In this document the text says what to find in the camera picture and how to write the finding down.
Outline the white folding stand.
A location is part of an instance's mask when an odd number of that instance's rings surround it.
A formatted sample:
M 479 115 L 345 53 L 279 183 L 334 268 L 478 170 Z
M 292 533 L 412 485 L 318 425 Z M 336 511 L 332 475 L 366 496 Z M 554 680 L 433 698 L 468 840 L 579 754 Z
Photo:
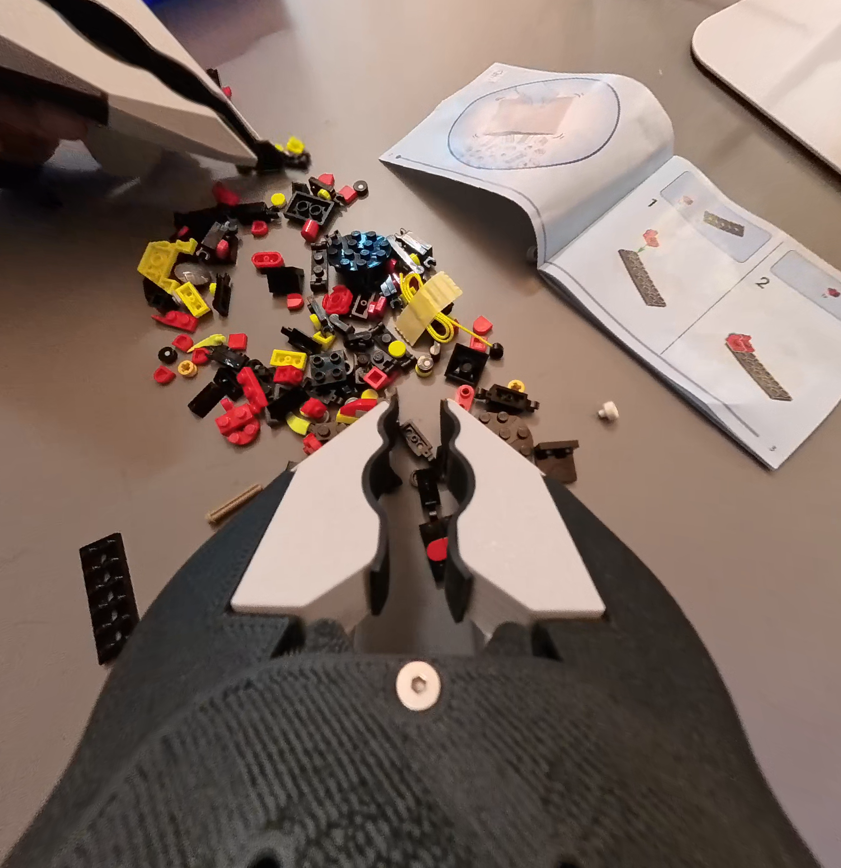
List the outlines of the white folding stand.
M 741 1 L 702 21 L 697 61 L 841 175 L 841 1 Z

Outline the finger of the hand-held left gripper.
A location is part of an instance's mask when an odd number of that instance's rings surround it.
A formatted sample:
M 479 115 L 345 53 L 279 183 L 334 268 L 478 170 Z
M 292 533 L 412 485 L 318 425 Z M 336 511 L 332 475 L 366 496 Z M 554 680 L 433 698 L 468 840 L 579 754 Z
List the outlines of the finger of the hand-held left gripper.
M 260 142 L 100 49 L 51 2 L 0 1 L 0 168 L 40 168 L 63 140 L 106 168 L 145 168 L 162 150 L 259 167 Z
M 209 74 L 144 2 L 52 1 L 51 7 L 100 49 L 152 74 L 188 103 L 208 109 L 246 146 L 259 143 Z

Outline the pile of small lego pieces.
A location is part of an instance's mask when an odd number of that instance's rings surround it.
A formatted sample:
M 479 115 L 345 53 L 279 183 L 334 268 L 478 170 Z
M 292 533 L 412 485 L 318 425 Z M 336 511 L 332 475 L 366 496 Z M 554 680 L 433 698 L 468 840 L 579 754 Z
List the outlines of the pile of small lego pieces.
M 251 445 L 263 425 L 286 427 L 310 456 L 368 410 L 393 394 L 403 377 L 440 373 L 462 409 L 503 410 L 524 422 L 539 409 L 524 382 L 482 384 L 504 347 L 484 315 L 464 324 L 454 313 L 462 291 L 438 268 L 433 247 L 410 229 L 387 236 L 393 248 L 388 275 L 377 291 L 353 292 L 328 264 L 334 219 L 369 195 L 364 179 L 338 185 L 328 172 L 294 180 L 289 193 L 249 200 L 214 183 L 212 204 L 176 211 L 165 240 L 150 241 L 137 271 L 151 318 L 173 331 L 158 350 L 153 380 L 191 379 L 205 365 L 211 381 L 189 402 L 196 418 L 216 411 L 221 437 Z M 306 267 L 291 266 L 275 250 L 250 254 L 255 274 L 280 307 L 309 325 L 283 325 L 268 359 L 255 359 L 250 337 L 227 331 L 241 242 L 262 241 L 282 223 L 300 229 Z M 534 442 L 536 466 L 563 484 L 575 483 L 577 440 Z

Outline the long black lego plate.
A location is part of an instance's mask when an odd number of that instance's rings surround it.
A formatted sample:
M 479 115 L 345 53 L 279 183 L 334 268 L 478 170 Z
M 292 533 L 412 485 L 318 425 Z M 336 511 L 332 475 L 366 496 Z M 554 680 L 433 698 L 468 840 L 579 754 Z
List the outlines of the long black lego plate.
M 79 549 L 98 663 L 116 659 L 139 622 L 123 538 L 114 533 Z

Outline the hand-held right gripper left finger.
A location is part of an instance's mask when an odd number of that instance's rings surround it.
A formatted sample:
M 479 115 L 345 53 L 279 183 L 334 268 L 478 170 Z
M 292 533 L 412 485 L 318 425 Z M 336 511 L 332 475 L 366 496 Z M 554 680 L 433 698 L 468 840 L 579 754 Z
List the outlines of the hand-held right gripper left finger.
M 394 394 L 291 472 L 231 609 L 304 623 L 382 612 L 390 558 L 381 498 L 401 485 L 390 463 L 399 435 Z

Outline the dark brown round lego plate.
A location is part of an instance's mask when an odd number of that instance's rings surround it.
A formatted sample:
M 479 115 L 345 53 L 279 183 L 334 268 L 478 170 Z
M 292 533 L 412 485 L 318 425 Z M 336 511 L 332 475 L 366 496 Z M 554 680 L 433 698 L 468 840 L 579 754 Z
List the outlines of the dark brown round lego plate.
M 533 433 L 520 416 L 503 410 L 478 410 L 474 416 L 497 438 L 535 463 Z

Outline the light blue instruction booklet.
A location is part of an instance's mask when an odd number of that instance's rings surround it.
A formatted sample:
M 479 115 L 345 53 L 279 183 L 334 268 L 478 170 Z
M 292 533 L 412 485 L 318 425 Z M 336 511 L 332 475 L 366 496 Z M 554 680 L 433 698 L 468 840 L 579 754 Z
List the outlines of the light blue instruction booklet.
M 841 272 L 674 155 L 643 84 L 500 63 L 381 161 L 520 206 L 537 267 L 776 470 L 841 401 Z

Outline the tan lego axle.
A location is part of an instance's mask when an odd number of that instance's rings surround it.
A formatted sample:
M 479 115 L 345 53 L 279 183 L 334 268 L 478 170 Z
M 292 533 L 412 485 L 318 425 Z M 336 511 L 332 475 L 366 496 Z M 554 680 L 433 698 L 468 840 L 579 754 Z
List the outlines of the tan lego axle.
M 209 511 L 205 516 L 206 522 L 210 526 L 218 526 L 230 518 L 231 515 L 235 515 L 243 507 L 252 502 L 262 492 L 263 486 L 261 484 L 251 485 L 249 488 L 233 496 L 222 505 Z

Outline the black round lego plate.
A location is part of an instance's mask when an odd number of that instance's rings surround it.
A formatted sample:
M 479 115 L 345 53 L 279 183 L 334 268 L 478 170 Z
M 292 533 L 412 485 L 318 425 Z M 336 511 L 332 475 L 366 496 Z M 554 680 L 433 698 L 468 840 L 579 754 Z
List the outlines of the black round lego plate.
M 328 264 L 335 269 L 341 285 L 365 294 L 379 289 L 388 275 L 387 264 L 393 254 L 387 236 L 355 230 L 332 233 L 327 242 Z

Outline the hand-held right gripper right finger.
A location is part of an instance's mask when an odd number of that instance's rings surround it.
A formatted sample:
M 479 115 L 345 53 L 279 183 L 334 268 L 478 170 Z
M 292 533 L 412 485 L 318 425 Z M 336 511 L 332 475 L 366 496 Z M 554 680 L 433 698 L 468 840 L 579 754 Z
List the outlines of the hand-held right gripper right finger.
M 448 524 L 444 592 L 456 623 L 597 620 L 605 604 L 545 475 L 452 399 L 440 403 Z

